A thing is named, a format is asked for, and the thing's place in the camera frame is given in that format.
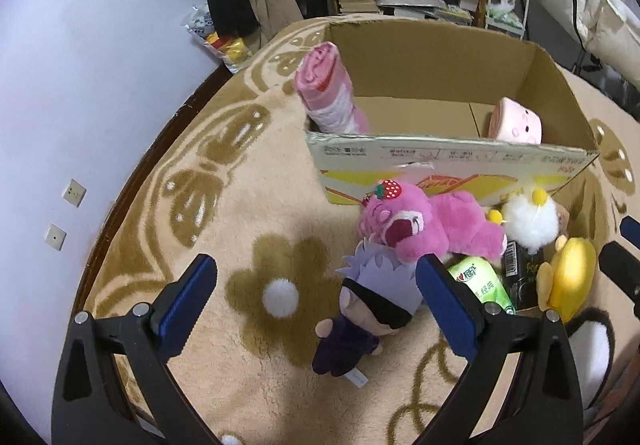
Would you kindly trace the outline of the green tissue pack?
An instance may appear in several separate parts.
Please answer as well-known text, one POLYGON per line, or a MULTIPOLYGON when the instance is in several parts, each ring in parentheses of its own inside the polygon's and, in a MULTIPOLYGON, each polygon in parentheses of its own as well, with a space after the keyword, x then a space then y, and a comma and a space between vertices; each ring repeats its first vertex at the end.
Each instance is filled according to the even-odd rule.
POLYGON ((465 283, 480 302, 495 302, 504 312, 515 314, 515 307, 506 289, 492 265, 484 257, 465 257, 449 266, 448 272, 459 283, 465 283))

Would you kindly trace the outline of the wall socket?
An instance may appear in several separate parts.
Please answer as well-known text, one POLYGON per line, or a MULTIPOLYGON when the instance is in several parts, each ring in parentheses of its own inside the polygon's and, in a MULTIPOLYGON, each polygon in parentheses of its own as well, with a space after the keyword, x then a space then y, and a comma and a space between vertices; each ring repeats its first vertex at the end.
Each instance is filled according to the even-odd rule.
POLYGON ((78 208, 84 200, 86 193, 87 188, 85 186, 71 179, 63 192, 62 198, 70 205, 78 208))
POLYGON ((46 236, 44 236, 44 242, 56 251, 61 251, 66 239, 66 231, 51 223, 47 229, 46 236))

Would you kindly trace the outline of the lower wall socket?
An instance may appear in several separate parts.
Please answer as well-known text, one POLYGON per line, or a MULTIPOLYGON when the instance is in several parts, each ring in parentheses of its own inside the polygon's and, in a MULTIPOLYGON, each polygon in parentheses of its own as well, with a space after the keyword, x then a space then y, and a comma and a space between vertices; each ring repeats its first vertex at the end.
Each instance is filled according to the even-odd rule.
POLYGON ((51 223, 47 229, 46 236, 44 236, 44 242, 56 251, 61 251, 66 239, 66 231, 51 223))

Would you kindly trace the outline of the black can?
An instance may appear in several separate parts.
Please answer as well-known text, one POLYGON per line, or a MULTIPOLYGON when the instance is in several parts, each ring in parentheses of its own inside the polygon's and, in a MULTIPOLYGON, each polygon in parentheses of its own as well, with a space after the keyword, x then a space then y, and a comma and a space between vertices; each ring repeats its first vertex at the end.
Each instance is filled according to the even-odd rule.
POLYGON ((508 241, 502 255, 502 284, 517 311, 538 305, 536 279, 542 263, 544 249, 529 253, 516 241, 508 241))

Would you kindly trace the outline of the plastic bag of toys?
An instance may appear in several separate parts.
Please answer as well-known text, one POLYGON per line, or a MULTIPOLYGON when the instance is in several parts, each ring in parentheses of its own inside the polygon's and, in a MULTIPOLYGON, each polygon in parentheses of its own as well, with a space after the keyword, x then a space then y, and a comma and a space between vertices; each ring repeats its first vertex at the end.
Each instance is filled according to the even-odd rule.
POLYGON ((218 34, 207 4, 194 6, 186 16, 183 27, 200 46, 221 60, 233 75, 253 56, 241 37, 218 34))

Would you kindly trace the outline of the pink strawberry bear plush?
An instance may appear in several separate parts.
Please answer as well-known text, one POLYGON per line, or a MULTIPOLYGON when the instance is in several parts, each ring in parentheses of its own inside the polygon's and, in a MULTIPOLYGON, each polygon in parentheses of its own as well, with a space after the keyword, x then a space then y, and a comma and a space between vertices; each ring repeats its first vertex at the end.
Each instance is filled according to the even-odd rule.
POLYGON ((362 237, 394 249, 404 263, 448 253, 496 261, 506 250, 502 226, 468 192, 428 196, 414 184, 384 180, 361 205, 362 237))

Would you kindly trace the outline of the open cardboard box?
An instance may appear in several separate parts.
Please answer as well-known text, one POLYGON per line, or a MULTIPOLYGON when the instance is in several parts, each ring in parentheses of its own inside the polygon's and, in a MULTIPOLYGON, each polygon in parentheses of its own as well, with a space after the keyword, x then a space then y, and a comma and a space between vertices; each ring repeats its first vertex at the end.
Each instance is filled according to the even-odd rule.
POLYGON ((367 16, 326 24, 341 53, 366 134, 306 141, 326 199, 356 205, 378 182, 426 194, 466 191, 491 206, 520 190, 562 188, 599 155, 590 125, 562 72, 540 46, 495 31, 432 20, 367 16), (533 110, 539 145, 488 139, 504 97, 533 110))

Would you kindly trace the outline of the upper wall socket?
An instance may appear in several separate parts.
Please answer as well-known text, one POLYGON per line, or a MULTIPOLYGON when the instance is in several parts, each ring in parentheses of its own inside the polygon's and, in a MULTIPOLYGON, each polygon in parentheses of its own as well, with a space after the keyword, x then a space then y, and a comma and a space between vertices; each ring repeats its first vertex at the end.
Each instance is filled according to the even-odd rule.
POLYGON ((87 188, 85 186, 71 179, 63 192, 62 198, 70 205, 78 208, 84 200, 86 193, 87 188))

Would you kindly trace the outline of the stack of books right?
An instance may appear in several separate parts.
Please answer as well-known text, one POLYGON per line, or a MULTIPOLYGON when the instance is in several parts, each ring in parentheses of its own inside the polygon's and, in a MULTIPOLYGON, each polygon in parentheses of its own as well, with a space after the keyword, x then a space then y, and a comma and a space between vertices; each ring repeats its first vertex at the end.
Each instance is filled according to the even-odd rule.
POLYGON ((471 26, 480 0, 376 0, 376 4, 384 15, 471 26))

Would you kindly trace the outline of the beige patterned fleece rug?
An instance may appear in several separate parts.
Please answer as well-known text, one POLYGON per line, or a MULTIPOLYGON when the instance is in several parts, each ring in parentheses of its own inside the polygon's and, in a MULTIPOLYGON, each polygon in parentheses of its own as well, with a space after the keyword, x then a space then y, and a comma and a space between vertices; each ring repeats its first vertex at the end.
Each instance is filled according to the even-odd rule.
MULTIPOLYGON (((88 295, 94 316, 122 315, 198 254, 215 259, 217 286, 169 369, 209 430, 232 444, 409 444, 464 368, 420 309, 361 362, 363 387, 311 369, 314 326, 337 311, 360 202, 326 199, 306 141, 317 126, 294 76, 326 42, 326 24, 365 17, 294 24, 220 89, 142 185, 88 295)), ((570 235, 602 246, 639 212, 639 124, 560 70, 599 155, 552 193, 570 235)))

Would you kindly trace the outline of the pink plastic bag bundle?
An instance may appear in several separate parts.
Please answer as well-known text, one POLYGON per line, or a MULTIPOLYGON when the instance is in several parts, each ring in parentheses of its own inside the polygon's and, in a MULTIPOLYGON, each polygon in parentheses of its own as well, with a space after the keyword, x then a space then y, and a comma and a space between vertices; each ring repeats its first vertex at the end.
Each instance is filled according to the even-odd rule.
POLYGON ((334 43, 322 42, 304 56, 295 72, 294 89, 320 132, 369 132, 367 117, 354 102, 352 79, 334 43))

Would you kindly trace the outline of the black and white tail plush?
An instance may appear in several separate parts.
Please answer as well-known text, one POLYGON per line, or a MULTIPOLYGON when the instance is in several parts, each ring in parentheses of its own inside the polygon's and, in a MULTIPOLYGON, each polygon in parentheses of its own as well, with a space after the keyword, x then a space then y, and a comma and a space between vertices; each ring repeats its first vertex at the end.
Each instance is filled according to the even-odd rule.
POLYGON ((576 365, 586 425, 597 412, 593 404, 611 373, 615 333, 608 312, 594 306, 584 309, 565 329, 576 365))

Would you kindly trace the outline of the purple haired doll plush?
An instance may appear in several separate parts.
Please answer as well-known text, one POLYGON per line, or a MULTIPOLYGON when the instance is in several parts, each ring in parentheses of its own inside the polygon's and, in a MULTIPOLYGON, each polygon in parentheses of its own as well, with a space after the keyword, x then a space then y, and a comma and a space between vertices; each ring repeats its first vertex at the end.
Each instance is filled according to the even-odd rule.
POLYGON ((311 368, 319 376, 343 377, 360 359, 382 351, 381 338, 405 328, 423 304, 416 286, 416 265, 399 261, 394 249, 363 239, 345 266, 338 308, 318 321, 319 338, 311 368))

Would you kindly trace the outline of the white fluffy chick plush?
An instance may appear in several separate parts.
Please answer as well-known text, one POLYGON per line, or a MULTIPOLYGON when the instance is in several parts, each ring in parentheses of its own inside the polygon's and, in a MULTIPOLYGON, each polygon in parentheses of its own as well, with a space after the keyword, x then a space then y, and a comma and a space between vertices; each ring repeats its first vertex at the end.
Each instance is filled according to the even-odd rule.
POLYGON ((501 226, 508 243, 528 254, 550 245, 560 234, 558 208, 542 188, 511 196, 500 208, 489 209, 487 217, 501 226))

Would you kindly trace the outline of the pink swirl lollipop plush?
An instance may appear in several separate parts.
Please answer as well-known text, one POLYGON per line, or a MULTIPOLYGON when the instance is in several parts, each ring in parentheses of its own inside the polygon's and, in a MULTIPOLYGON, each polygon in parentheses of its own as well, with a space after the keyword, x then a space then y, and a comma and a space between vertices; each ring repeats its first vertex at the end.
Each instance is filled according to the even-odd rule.
POLYGON ((487 137, 508 143, 539 145, 542 123, 533 110, 505 96, 491 113, 487 137))

